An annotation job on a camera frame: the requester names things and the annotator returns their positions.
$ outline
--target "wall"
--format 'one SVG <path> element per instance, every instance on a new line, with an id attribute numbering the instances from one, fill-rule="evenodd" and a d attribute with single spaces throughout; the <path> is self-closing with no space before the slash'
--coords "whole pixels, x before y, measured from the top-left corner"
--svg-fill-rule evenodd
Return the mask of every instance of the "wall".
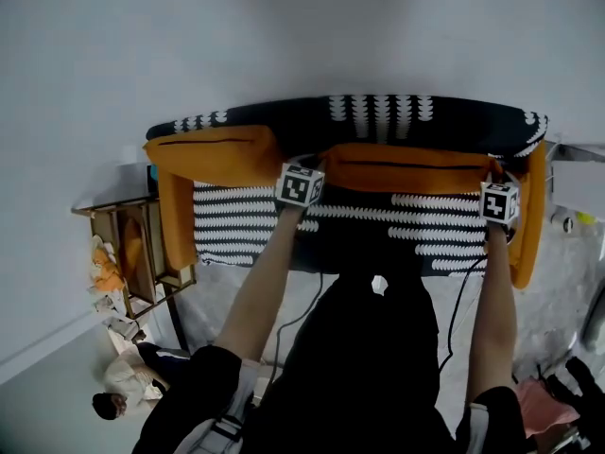
<path id="1" fill-rule="evenodd" d="M 69 207 L 149 126 L 426 93 L 547 113 L 551 135 L 603 143 L 603 21 L 605 0 L 0 0 L 0 371 L 88 311 L 88 224 Z"/>
<path id="2" fill-rule="evenodd" d="M 0 451 L 6 454 L 130 452 L 146 417 L 105 421 L 91 406 L 95 380 L 115 358 L 98 326 L 0 387 Z"/>

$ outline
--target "gray backpack strap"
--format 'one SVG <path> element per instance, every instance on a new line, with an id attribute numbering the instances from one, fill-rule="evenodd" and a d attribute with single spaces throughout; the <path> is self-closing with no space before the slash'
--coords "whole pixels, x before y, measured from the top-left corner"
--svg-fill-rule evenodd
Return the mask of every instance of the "gray backpack strap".
<path id="1" fill-rule="evenodd" d="M 227 411 L 217 419 L 209 419 L 195 427 L 174 454 L 237 454 L 242 447 L 241 429 L 246 406 L 257 377 L 258 364 L 242 362 L 237 390 Z"/>

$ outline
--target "white shirt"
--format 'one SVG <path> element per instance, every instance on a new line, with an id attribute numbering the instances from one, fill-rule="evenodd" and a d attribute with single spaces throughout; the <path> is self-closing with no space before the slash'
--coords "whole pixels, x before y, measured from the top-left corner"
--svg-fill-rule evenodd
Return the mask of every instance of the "white shirt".
<path id="1" fill-rule="evenodd" d="M 150 412 L 151 407 L 143 400 L 162 397 L 160 390 L 153 387 L 153 378 L 145 373 L 135 373 L 133 367 L 144 365 L 136 346 L 124 350 L 105 371 L 105 391 L 120 393 L 126 397 L 126 415 Z"/>

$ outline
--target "black cable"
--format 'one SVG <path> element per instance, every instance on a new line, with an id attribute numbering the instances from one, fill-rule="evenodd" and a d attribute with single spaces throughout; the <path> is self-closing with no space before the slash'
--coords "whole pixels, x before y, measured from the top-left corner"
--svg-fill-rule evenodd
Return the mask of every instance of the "black cable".
<path id="1" fill-rule="evenodd" d="M 323 271 L 320 271 L 320 290 L 318 291 L 318 293 L 315 295 L 315 297 L 313 298 L 313 301 L 311 301 L 311 304 L 309 305 L 309 307 L 304 311 L 304 313 L 299 316 L 296 320 L 291 321 L 289 323 L 284 323 L 282 324 L 278 330 L 277 330 L 277 342 L 275 345 L 275 359 L 273 360 L 273 370 L 271 371 L 271 377 L 268 380 L 268 385 L 267 387 L 270 387 L 270 385 L 273 383 L 273 380 L 275 379 L 275 374 L 277 372 L 277 359 L 279 357 L 280 354 L 280 335 L 282 334 L 282 330 L 284 328 L 288 328 L 289 326 L 291 326 L 292 324 L 296 324 L 298 323 L 300 320 L 304 319 L 304 317 L 309 314 L 311 312 L 311 309 L 313 309 L 313 306 L 315 305 L 315 303 L 317 302 L 317 300 L 319 299 L 319 297 L 321 296 L 321 293 L 323 292 Z"/>
<path id="2" fill-rule="evenodd" d="M 485 256 L 479 257 L 476 260 L 476 262 L 473 264 L 473 266 L 471 266 L 466 271 L 466 275 L 464 276 L 464 281 L 462 281 L 462 287 L 460 288 L 460 292 L 458 293 L 458 298 L 456 299 L 456 305 L 454 306 L 454 313 L 452 313 L 452 321 L 450 322 L 450 328 L 447 332 L 447 349 L 448 349 L 449 353 L 447 354 L 447 357 L 445 358 L 445 360 L 439 367 L 440 375 L 441 375 L 441 371 L 443 370 L 443 367 L 445 367 L 445 364 L 454 356 L 454 350 L 452 349 L 452 332 L 454 331 L 454 322 L 456 321 L 456 315 L 458 313 L 458 307 L 460 306 L 460 300 L 462 299 L 462 292 L 464 292 L 464 287 L 466 286 L 466 281 L 468 280 L 469 276 L 471 275 L 471 272 L 473 271 L 473 269 L 476 268 L 476 266 L 479 264 L 479 262 L 481 262 L 484 259 L 485 259 Z"/>

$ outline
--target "black hair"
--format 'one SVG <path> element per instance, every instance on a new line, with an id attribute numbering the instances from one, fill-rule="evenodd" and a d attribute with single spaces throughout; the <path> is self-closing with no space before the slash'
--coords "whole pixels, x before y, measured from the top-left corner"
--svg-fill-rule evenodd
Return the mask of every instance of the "black hair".
<path id="1" fill-rule="evenodd" d="M 93 396 L 93 408 L 101 419 L 113 420 L 117 417 L 117 408 L 112 402 L 111 393 L 97 393 Z"/>

